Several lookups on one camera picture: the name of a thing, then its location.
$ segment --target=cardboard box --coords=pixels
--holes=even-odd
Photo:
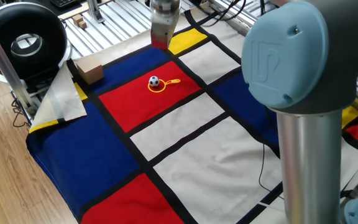
[[[85,21],[81,21],[78,23],[79,27],[82,28],[82,29],[85,29],[86,28],[86,22]]]
[[[78,27],[80,26],[80,22],[84,21],[84,19],[82,18],[82,16],[79,15],[79,14],[73,16],[72,19],[73,19],[74,25],[76,25],[76,26],[78,26]]]
[[[77,61],[76,64],[81,78],[88,85],[104,78],[102,65],[95,57],[86,57],[83,60]]]

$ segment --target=blue square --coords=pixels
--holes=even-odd
[[[167,59],[168,57],[159,49],[150,48],[144,50],[122,62],[105,68],[103,70],[104,78],[92,84],[90,87],[97,93],[107,87],[133,77]]]
[[[251,124],[255,130],[269,142],[278,144],[278,136],[269,122],[265,106],[259,103],[249,92],[242,73],[218,85],[213,91],[241,118]],[[276,114],[269,111],[272,122],[277,128]]]
[[[88,201],[138,169],[92,103],[87,116],[29,135],[27,145],[75,216]]]

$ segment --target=yellow ring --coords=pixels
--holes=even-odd
[[[147,87],[149,88],[149,90],[150,90],[152,93],[161,93],[162,91],[165,90],[165,88],[167,87],[167,84],[165,84],[164,80],[162,80],[162,79],[160,79],[160,82],[164,83],[164,88],[162,88],[162,90],[159,90],[159,91],[152,90],[152,89],[150,88],[150,84],[149,84],[149,83],[147,84]]]

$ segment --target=soccer ball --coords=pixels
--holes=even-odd
[[[160,84],[160,80],[157,77],[150,77],[149,84],[152,87],[157,87]]]

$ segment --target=metal pole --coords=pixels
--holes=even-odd
[[[288,223],[339,223],[342,111],[277,121]]]
[[[96,0],[86,0],[88,3],[88,12],[91,14],[92,18],[98,23],[104,22],[102,14],[100,13],[98,2]]]
[[[5,76],[7,82],[13,89],[14,94],[17,96],[23,107],[27,109],[27,112],[29,112],[30,115],[33,116],[36,112],[34,103],[32,102],[29,93],[24,88],[19,76],[14,70],[4,50],[2,49],[1,44],[0,44],[0,71]]]

